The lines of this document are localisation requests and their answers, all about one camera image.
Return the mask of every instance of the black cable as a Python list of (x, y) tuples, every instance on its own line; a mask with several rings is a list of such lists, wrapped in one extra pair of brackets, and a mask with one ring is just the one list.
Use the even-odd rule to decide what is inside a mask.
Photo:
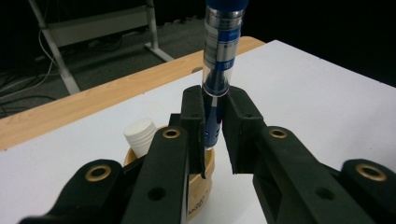
[[(107, 49), (115, 44), (119, 43), (114, 49)], [(108, 43), (106, 42), (104, 45), (98, 45), (93, 47), (92, 49), (86, 49), (86, 51), (88, 52), (111, 52), (111, 51), (116, 51), (118, 49), (120, 49), (121, 47), (121, 43), (122, 43), (122, 36), (120, 38), (118, 38), (117, 40)]]
[(37, 85), (38, 83), (40, 83), (42, 80), (44, 80), (46, 77), (42, 77), (40, 78), (40, 76), (35, 76), (34, 79), (30, 80), (28, 83), (26, 83), (21, 89), (27, 89), (30, 87), (33, 87), (34, 85)]
[[(6, 97), (9, 97), (11, 95), (15, 95), (15, 94), (17, 94), (19, 92), (30, 90), (30, 89), (38, 86), (38, 85), (41, 85), (49, 77), (52, 65), (53, 65), (53, 61), (51, 61), (51, 64), (49, 65), (49, 70), (48, 70), (47, 74), (43, 78), (41, 78), (35, 85), (33, 85), (33, 86), (25, 85), (23, 88), (19, 89), (18, 91), (13, 91), (13, 92), (10, 92), (10, 93), (6, 92), (6, 94), (3, 93), (4, 95), (0, 95), (0, 100), (4, 99)], [(21, 82), (17, 82), (17, 83), (14, 83), (14, 85), (11, 84), (11, 86), (18, 86), (20, 83)]]
[(6, 102), (3, 102), (3, 103), (0, 103), (0, 108), (2, 110), (2, 111), (0, 111), (0, 118), (5, 118), (5, 117), (8, 117), (10, 115), (17, 114), (17, 113), (20, 113), (20, 112), (25, 111), (27, 109), (30, 109), (30, 107), (28, 107), (28, 106), (6, 107), (6, 105), (14, 104), (14, 103), (17, 103), (19, 101), (32, 99), (32, 98), (43, 98), (43, 99), (48, 99), (48, 100), (51, 100), (51, 101), (55, 101), (56, 100), (55, 98), (50, 97), (50, 96), (46, 96), (46, 95), (32, 95), (32, 96), (25, 96), (25, 97), (21, 97), (21, 98), (18, 98), (18, 99), (6, 101)]
[(0, 103), (0, 105), (9, 105), (9, 104), (16, 103), (18, 101), (32, 99), (32, 98), (44, 98), (44, 99), (49, 99), (51, 101), (56, 101), (55, 98), (50, 97), (50, 96), (46, 96), (46, 95), (31, 95), (31, 96), (24, 96), (24, 97), (21, 97), (21, 98), (18, 98), (18, 99), (6, 101), (6, 102), (3, 102), (3, 103)]
[(16, 72), (16, 73), (6, 73), (4, 74), (4, 77), (6, 77), (6, 79), (4, 80), (4, 82), (0, 85), (0, 90), (5, 87), (6, 85), (8, 85), (9, 83), (17, 80), (20, 77), (26, 76), (25, 74), (22, 74), (20, 72)]

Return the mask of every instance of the screw hole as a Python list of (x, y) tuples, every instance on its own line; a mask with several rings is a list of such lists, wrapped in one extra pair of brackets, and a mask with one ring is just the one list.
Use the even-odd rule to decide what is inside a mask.
[(163, 132), (165, 138), (177, 138), (180, 136), (180, 131), (177, 129), (168, 129)]
[(285, 138), (288, 136), (288, 134), (285, 131), (279, 129), (270, 130), (270, 134), (275, 138)]
[(325, 188), (318, 188), (316, 194), (323, 200), (332, 201), (335, 198), (334, 194)]
[(159, 201), (161, 200), (163, 197), (165, 197), (166, 195), (166, 191), (163, 188), (154, 188), (151, 189), (148, 192), (148, 197), (152, 200), (152, 201)]
[(106, 165), (94, 165), (91, 169), (85, 174), (85, 179), (90, 182), (97, 182), (103, 179), (106, 179), (111, 173), (111, 168)]
[(380, 169), (369, 164), (359, 164), (356, 166), (356, 171), (366, 178), (374, 181), (385, 181), (387, 176)]

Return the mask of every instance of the white lid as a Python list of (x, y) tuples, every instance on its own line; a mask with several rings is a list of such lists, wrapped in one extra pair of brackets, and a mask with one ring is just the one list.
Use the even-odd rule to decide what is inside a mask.
[(147, 142), (147, 140), (151, 139), (156, 131), (156, 126), (152, 119), (140, 119), (131, 125), (129, 125), (124, 130), (124, 136), (131, 147), (133, 145), (138, 144), (141, 142)]

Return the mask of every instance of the gray floor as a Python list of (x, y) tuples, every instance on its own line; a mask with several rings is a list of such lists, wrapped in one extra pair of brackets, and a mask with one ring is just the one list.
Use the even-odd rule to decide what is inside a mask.
[[(184, 22), (166, 23), (164, 26), (158, 27), (157, 31), (160, 49), (174, 59), (194, 53), (204, 47), (203, 19), (191, 18)], [(115, 39), (112, 44), (106, 43), (105, 46), (100, 41), (94, 40), (90, 43), (89, 48), (67, 49), (63, 51), (64, 60), (78, 86), (84, 91), (164, 63), (162, 59), (144, 47), (144, 44), (148, 42), (148, 30), (134, 31), (124, 34), (122, 38)], [(43, 71), (48, 71), (50, 61), (46, 60), (46, 64), (43, 66), (45, 66)], [(47, 79), (34, 88), (19, 91), (17, 87), (21, 85), (17, 85), (16, 82), (23, 82), (23, 79), (17, 79), (14, 83), (9, 83), (0, 89), (0, 93), (15, 89), (15, 93), (12, 95), (0, 96), (0, 118), (68, 95), (56, 66), (52, 66)]]

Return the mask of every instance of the dark background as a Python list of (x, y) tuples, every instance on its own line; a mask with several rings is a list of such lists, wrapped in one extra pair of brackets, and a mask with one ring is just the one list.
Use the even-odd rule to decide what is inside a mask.
[(280, 40), (396, 87), (396, 1), (250, 0), (242, 35)]
[[(48, 5), (47, 21), (141, 6), (144, 0), (37, 0)], [(154, 1), (158, 25), (205, 15), (205, 1)], [(38, 27), (28, 1), (3, 1), (0, 7), (0, 72), (30, 68), (42, 55)], [(250, 0), (242, 35), (264, 42), (277, 39), (331, 63), (396, 86), (396, 1)]]

